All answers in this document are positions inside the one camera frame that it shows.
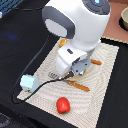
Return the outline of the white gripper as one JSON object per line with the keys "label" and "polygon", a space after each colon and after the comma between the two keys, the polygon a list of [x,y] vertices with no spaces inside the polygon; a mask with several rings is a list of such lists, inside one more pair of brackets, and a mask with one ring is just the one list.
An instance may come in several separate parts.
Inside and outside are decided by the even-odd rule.
{"label": "white gripper", "polygon": [[58,50],[58,58],[56,60],[56,70],[60,75],[66,75],[72,71],[76,76],[91,65],[91,55],[94,49],[83,51],[73,46],[68,40]]}

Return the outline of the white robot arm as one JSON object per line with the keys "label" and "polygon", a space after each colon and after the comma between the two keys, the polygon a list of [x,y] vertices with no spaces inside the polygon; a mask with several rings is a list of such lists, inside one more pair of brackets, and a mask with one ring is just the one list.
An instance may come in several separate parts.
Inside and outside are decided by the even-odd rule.
{"label": "white robot arm", "polygon": [[50,0],[42,9],[47,29],[68,40],[58,50],[60,75],[78,75],[91,64],[90,56],[101,43],[111,12],[108,0]]}

